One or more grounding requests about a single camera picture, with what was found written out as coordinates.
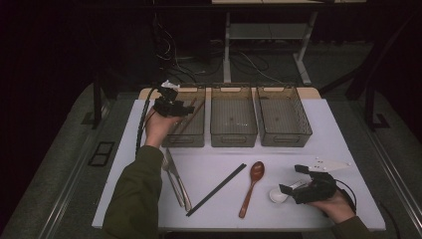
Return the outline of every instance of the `white ceramic spoon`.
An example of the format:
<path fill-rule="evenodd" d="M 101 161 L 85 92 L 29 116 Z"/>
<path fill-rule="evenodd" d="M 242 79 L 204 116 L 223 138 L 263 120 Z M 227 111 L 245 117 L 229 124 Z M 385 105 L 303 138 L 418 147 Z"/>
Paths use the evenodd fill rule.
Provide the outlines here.
<path fill-rule="evenodd" d="M 290 187 L 292 189 L 295 189 L 295 188 L 298 188 L 298 187 L 305 185 L 305 184 L 307 184 L 307 183 L 304 182 L 303 180 L 299 180 L 295 184 L 291 185 Z M 274 188 L 273 190 L 270 191 L 270 198 L 275 203 L 282 203 L 282 202 L 286 201 L 286 199 L 288 199 L 288 197 L 289 197 L 289 195 L 283 193 L 280 190 L 280 187 Z"/>

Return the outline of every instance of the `sleeve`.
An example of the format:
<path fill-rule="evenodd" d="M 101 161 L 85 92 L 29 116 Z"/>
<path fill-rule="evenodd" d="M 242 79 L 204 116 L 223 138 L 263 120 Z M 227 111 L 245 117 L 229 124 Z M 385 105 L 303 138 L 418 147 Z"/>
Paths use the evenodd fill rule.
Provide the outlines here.
<path fill-rule="evenodd" d="M 375 239 L 358 216 L 352 217 L 332 227 L 336 239 Z"/>
<path fill-rule="evenodd" d="M 105 213 L 104 238 L 158 238 L 162 158 L 158 148 L 145 145 L 123 170 Z"/>

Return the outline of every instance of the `dark floor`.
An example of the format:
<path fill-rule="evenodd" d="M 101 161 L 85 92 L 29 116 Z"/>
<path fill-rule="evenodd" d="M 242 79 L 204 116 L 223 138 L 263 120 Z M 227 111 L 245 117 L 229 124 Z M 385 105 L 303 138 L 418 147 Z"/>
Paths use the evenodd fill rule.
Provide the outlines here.
<path fill-rule="evenodd" d="M 294 82 L 301 85 L 299 73 L 292 59 L 297 43 L 279 42 L 276 45 L 255 46 L 235 44 L 232 47 L 232 82 Z M 366 43 L 310 45 L 305 55 L 305 65 L 313 82 L 320 89 L 357 67 L 371 49 Z M 178 68 L 170 80 L 192 82 L 222 82 L 221 46 L 215 46 L 215 58 L 210 64 L 198 63 L 180 57 Z M 252 61 L 261 69 L 260 74 L 251 67 Z M 384 96 L 377 94 L 375 112 L 382 114 L 389 128 L 376 132 L 368 130 L 363 122 L 362 100 L 348 101 L 344 92 L 348 84 L 328 92 L 322 97 L 328 100 L 332 113 L 343 133 L 359 170 L 375 201 L 379 202 L 387 225 L 386 231 L 376 232 L 380 238 L 421 238 L 420 228 L 409 216 L 409 193 L 400 191 L 385 165 L 393 166 L 406 188 L 410 199 L 422 201 L 419 190 L 422 181 L 422 147 L 400 116 L 392 109 Z M 30 187 L 6 227 L 2 239 L 8 238 L 101 238 L 101 231 L 91 226 L 100 201 L 113 156 L 118 149 L 128 114 L 137 92 L 120 93 L 116 100 L 104 99 L 104 120 L 98 129 L 84 124 L 93 112 L 92 86 L 86 88 L 77 99 L 56 140 L 52 144 Z M 87 162 L 101 141 L 113 141 L 111 158 L 105 167 L 88 166 Z M 266 234 L 216 234 L 213 238 L 300 238 L 301 235 L 282 233 Z M 165 238 L 192 238 L 186 235 L 168 234 Z M 306 239 L 332 238 L 329 231 L 304 232 Z"/>

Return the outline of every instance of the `white table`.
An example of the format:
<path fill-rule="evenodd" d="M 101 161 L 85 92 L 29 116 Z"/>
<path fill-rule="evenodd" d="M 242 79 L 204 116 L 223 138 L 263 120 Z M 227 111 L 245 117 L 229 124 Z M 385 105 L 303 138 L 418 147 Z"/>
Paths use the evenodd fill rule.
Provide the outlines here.
<path fill-rule="evenodd" d="M 137 127 L 144 101 L 135 101 L 115 156 L 93 226 L 101 228 L 115 184 L 125 166 L 134 160 Z M 262 147 L 259 137 L 251 148 L 215 148 L 210 144 L 210 102 L 206 103 L 205 146 L 170 149 L 180 176 L 195 206 L 241 163 L 247 167 L 228 182 L 190 217 L 180 207 L 162 171 L 159 200 L 159 228 L 162 230 L 207 231 L 310 231 L 330 227 L 330 220 L 317 209 L 298 205 L 292 198 L 285 203 L 271 201 L 269 192 L 281 184 L 293 184 L 306 174 L 295 172 L 295 164 L 313 165 L 316 158 L 351 163 L 352 167 L 331 175 L 347 183 L 357 197 L 357 215 L 370 230 L 385 230 L 385 222 L 347 148 L 325 100 L 303 100 L 314 134 L 305 147 Z M 249 170 L 263 161 L 266 172 L 254 188 L 245 219 L 239 210 L 250 185 Z"/>

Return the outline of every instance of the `person's right hand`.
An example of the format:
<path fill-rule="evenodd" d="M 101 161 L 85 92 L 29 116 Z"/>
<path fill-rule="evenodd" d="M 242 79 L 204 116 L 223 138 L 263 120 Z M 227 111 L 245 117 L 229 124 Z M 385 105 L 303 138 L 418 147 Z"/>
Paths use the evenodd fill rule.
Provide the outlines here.
<path fill-rule="evenodd" d="M 351 210 L 348 205 L 347 199 L 339 191 L 327 200 L 309 202 L 307 204 L 325 212 L 326 215 L 328 215 L 328 217 L 336 224 L 355 216 L 353 210 Z"/>
<path fill-rule="evenodd" d="M 153 108 L 149 110 L 148 115 L 146 116 L 146 139 L 145 145 L 150 145 L 159 148 L 162 141 L 167 136 L 171 127 L 183 120 L 180 117 L 162 117 L 158 112 Z"/>

